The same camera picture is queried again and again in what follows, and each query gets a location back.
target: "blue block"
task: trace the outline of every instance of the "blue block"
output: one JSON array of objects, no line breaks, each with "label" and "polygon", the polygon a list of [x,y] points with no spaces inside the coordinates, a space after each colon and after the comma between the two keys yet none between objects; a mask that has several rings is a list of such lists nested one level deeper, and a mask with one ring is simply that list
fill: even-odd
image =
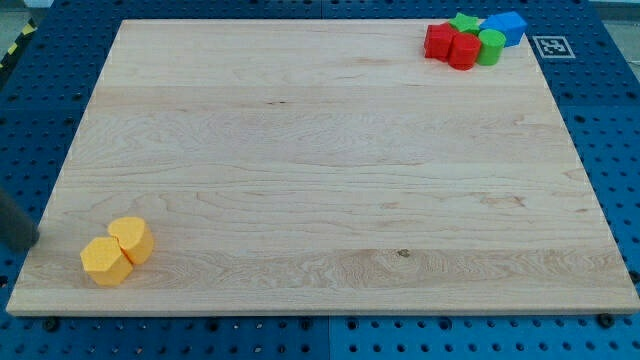
[{"label": "blue block", "polygon": [[504,46],[509,47],[520,44],[520,39],[527,29],[527,22],[517,12],[511,11],[489,16],[480,24],[480,29],[494,29],[502,32],[507,37]]}]

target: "wood grain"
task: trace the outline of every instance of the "wood grain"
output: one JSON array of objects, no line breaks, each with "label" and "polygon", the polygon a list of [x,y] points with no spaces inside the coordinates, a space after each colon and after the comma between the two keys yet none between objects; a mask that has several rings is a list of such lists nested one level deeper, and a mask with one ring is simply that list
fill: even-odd
[{"label": "wood grain", "polygon": [[[640,309],[529,44],[457,72],[438,22],[124,21],[8,310]],[[127,215],[156,250],[100,289],[78,253]]]}]

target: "blue perforated panel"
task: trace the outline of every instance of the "blue perforated panel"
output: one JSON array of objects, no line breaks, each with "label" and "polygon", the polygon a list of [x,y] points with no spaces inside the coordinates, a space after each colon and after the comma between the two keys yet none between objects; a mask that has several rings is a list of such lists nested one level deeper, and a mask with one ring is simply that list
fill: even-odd
[{"label": "blue perforated panel", "polygon": [[[535,53],[625,261],[640,270],[640,85],[580,0],[57,0],[0,93],[0,184],[40,219],[122,19],[446,18],[456,11],[486,17],[510,10],[529,22],[529,36],[564,36],[571,46],[575,59]],[[2,308],[23,260],[0,246]],[[610,319],[52,321],[2,311],[0,359],[640,358],[640,317],[604,320]]]}]

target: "red cylinder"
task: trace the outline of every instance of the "red cylinder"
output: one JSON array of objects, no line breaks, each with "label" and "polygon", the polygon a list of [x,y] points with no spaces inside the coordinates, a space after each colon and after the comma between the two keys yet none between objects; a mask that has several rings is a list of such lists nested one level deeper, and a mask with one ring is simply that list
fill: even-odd
[{"label": "red cylinder", "polygon": [[453,38],[449,65],[456,70],[469,70],[475,64],[482,42],[473,34],[460,33]]}]

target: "cluster of blocks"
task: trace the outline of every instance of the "cluster of blocks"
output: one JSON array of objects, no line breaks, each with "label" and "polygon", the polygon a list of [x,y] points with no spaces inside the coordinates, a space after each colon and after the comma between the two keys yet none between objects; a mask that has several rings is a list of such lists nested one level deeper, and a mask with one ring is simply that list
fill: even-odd
[{"label": "cluster of blocks", "polygon": [[474,64],[491,66],[502,49],[520,44],[527,23],[515,11],[491,15],[478,25],[478,18],[458,13],[440,25],[429,25],[424,40],[424,56],[447,62],[457,70]]},{"label": "cluster of blocks", "polygon": [[147,222],[139,217],[114,220],[107,228],[110,236],[93,239],[80,252],[82,267],[100,286],[116,286],[143,264],[153,251],[154,239]]}]

